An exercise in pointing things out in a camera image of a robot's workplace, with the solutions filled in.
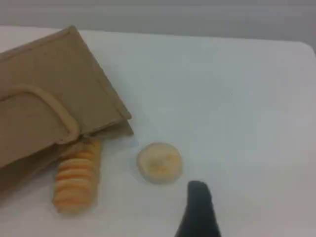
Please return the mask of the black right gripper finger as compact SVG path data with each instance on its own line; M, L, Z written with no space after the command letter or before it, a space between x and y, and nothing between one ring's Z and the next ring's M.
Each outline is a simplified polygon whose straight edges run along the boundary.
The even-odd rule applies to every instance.
M190 181L187 185L187 203L177 237L221 237L212 195L202 181Z

